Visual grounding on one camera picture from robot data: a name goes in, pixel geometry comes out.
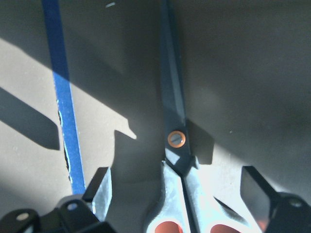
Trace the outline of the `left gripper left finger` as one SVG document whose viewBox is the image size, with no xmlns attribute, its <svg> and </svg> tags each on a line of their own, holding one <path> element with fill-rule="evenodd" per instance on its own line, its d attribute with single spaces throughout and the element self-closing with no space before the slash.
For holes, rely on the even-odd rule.
<svg viewBox="0 0 311 233">
<path fill-rule="evenodd" d="M 82 200 L 99 221 L 105 221 L 112 200 L 110 167 L 100 167 L 90 181 Z"/>
</svg>

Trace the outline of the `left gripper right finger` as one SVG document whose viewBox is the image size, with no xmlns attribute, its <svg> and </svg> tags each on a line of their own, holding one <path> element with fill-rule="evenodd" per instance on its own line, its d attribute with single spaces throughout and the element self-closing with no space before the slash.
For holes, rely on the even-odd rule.
<svg viewBox="0 0 311 233">
<path fill-rule="evenodd" d="M 281 199 L 254 166 L 242 167 L 240 195 L 253 218 L 270 218 Z"/>
</svg>

